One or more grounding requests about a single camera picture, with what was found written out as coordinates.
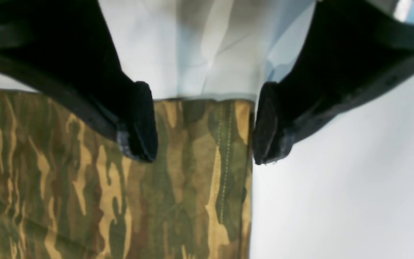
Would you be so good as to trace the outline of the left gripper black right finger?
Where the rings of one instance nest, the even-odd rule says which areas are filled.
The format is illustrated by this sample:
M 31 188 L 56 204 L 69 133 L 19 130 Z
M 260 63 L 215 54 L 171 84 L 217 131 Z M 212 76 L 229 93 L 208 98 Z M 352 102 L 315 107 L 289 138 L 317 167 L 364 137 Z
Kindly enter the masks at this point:
M 284 159 L 294 144 L 342 113 L 414 75 L 414 0 L 319 0 L 289 74 L 261 88 L 255 163 Z

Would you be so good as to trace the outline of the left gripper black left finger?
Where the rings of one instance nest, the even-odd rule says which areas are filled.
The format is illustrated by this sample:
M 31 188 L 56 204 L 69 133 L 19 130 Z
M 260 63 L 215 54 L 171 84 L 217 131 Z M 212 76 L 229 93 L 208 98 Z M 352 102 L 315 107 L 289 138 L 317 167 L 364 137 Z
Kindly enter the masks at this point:
M 151 89 L 123 72 L 97 0 L 0 0 L 0 74 L 64 105 L 123 155 L 156 160 Z

